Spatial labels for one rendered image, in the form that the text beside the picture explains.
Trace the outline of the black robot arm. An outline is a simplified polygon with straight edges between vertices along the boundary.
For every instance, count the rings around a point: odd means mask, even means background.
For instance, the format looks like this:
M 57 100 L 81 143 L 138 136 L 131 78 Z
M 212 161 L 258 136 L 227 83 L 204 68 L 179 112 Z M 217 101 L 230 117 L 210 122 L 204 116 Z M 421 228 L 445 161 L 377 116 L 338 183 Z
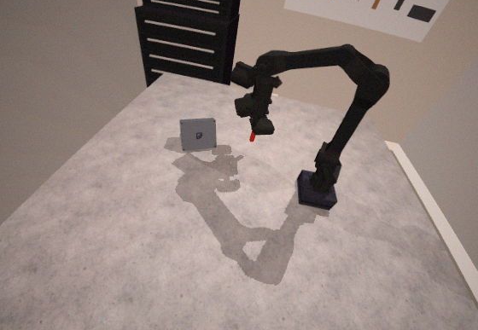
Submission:
M 388 91 L 390 72 L 370 58 L 359 53 L 351 44 L 323 49 L 309 49 L 298 52 L 272 50 L 259 56 L 256 65 L 251 67 L 241 61 L 236 63 L 230 81 L 248 89 L 254 86 L 253 94 L 260 99 L 271 97 L 273 88 L 283 84 L 281 79 L 272 77 L 281 72 L 299 68 L 340 66 L 347 76 L 358 86 L 353 103 L 332 140 L 324 142 L 314 162 L 317 169 L 309 176 L 314 192 L 332 193 L 332 185 L 337 183 L 342 164 L 341 152 L 357 129 L 368 109 L 378 103 Z M 250 97 L 234 100 L 236 114 L 241 118 L 257 113 L 257 104 Z

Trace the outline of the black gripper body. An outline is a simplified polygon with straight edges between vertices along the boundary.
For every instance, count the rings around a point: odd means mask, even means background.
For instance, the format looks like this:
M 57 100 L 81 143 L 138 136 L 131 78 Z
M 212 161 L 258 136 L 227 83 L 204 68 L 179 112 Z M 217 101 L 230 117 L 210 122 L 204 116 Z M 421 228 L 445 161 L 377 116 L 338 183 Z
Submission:
M 247 93 L 244 97 L 252 98 L 252 102 L 257 104 L 257 113 L 254 116 L 254 122 L 252 128 L 254 134 L 257 135 L 272 135 L 274 133 L 273 123 L 267 118 L 266 114 L 269 114 L 269 104 L 272 104 L 271 97 L 268 99 L 260 99 L 256 97 L 253 92 Z

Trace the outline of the grey sloped panel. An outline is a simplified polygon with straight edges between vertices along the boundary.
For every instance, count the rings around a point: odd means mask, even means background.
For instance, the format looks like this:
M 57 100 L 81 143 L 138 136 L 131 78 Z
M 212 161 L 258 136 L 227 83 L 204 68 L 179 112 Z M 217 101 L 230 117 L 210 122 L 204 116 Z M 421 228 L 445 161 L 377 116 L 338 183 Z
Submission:
M 180 119 L 180 138 L 182 151 L 216 148 L 216 120 Z

